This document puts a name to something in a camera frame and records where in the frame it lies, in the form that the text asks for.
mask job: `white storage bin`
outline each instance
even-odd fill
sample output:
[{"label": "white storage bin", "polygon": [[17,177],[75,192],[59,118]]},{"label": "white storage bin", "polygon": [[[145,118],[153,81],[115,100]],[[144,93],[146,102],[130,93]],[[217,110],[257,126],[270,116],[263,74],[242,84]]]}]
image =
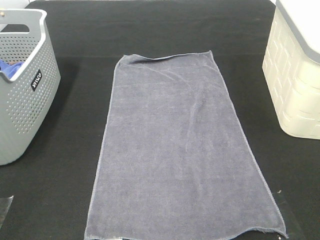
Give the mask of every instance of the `white storage bin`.
[{"label": "white storage bin", "polygon": [[277,0],[262,69],[281,128],[320,139],[320,1]]},{"label": "white storage bin", "polygon": [[0,72],[0,165],[19,158],[35,136],[55,97],[60,73],[38,9],[0,10],[0,24],[26,25],[29,32],[0,32],[0,59],[24,62],[10,79]]}]

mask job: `basket handle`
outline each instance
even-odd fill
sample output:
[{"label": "basket handle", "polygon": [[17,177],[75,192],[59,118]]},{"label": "basket handle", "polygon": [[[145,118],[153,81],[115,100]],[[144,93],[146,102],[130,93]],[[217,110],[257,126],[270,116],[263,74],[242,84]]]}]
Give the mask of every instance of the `basket handle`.
[{"label": "basket handle", "polygon": [[0,10],[0,24],[26,25],[29,32],[15,34],[45,34],[45,18],[47,12],[41,9],[4,9]]}]

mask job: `towel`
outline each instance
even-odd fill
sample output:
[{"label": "towel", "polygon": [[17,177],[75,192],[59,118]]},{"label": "towel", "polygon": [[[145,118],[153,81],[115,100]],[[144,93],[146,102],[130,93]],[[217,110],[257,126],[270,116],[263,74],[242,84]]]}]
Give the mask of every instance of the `towel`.
[{"label": "towel", "polygon": [[0,59],[0,71],[3,72],[9,79],[11,79],[24,62],[17,62],[8,64]]},{"label": "towel", "polygon": [[85,240],[287,237],[211,51],[116,65]]}]

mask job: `black label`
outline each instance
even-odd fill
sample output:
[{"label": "black label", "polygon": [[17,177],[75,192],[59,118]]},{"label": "black label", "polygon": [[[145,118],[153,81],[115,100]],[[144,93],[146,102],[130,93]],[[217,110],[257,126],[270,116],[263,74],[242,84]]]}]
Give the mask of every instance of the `black label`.
[{"label": "black label", "polygon": [[38,87],[41,79],[42,79],[42,73],[41,73],[41,71],[39,69],[38,72],[36,73],[34,79],[31,82],[31,88],[32,88],[33,91],[36,90],[36,88]]}]

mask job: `black table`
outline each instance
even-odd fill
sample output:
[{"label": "black table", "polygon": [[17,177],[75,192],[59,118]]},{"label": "black table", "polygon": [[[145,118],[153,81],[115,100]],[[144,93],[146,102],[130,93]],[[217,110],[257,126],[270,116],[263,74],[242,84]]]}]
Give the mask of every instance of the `black table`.
[{"label": "black table", "polygon": [[[208,50],[271,191],[281,190],[288,233],[297,239],[301,227],[307,240],[320,239],[320,141],[280,129],[262,72],[275,10],[269,0],[36,1],[28,8],[48,13],[61,82],[24,155],[0,166],[0,198],[14,195],[1,240],[83,239],[117,61]],[[251,231],[236,239],[278,236]]]}]

